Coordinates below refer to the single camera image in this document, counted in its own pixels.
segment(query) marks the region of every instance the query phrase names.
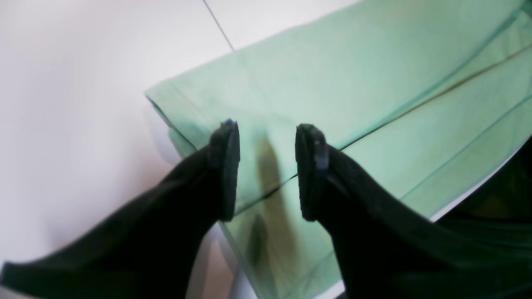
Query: white floor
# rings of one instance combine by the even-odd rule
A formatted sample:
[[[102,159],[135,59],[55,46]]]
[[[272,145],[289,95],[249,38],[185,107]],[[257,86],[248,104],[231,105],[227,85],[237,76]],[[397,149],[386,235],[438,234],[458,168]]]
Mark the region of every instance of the white floor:
[[[179,162],[146,88],[356,1],[0,0],[0,267],[70,243]],[[255,297],[217,226],[187,297]]]

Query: white tile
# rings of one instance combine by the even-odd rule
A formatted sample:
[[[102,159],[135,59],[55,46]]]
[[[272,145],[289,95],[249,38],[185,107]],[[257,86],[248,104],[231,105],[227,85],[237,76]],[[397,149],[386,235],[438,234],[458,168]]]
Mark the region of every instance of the white tile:
[[[228,52],[197,0],[0,1],[0,267],[155,185],[179,158],[143,91]]]
[[[300,26],[360,0],[206,0],[235,49]]]

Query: mint green fabric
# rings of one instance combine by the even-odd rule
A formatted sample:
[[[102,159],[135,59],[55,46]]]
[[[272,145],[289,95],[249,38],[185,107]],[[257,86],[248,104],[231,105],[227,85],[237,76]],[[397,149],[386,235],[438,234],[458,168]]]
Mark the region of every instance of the mint green fabric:
[[[301,218],[296,126],[314,124],[434,215],[532,134],[531,5],[363,1],[147,91],[182,156],[238,121],[236,212],[222,229],[259,298],[312,298],[340,280],[330,237]]]

